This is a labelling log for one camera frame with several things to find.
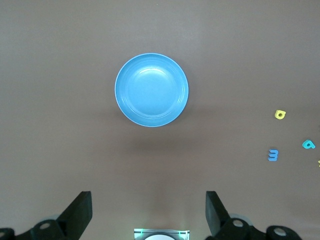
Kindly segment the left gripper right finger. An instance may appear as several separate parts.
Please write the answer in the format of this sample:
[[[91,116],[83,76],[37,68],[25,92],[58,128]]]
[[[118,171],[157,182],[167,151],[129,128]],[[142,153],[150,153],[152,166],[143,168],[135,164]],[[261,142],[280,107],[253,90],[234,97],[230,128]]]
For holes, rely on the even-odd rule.
[[[270,225],[266,232],[259,231],[239,217],[231,217],[216,191],[205,195],[205,217],[211,232],[208,240],[299,240],[292,229]]]

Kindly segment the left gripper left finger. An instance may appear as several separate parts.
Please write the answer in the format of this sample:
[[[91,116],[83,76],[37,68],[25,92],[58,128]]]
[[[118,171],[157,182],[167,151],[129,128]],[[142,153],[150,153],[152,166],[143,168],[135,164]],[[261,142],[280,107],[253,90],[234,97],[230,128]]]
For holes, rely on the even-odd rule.
[[[82,191],[57,217],[40,221],[16,235],[12,228],[1,228],[2,240],[78,240],[93,217],[92,193]]]

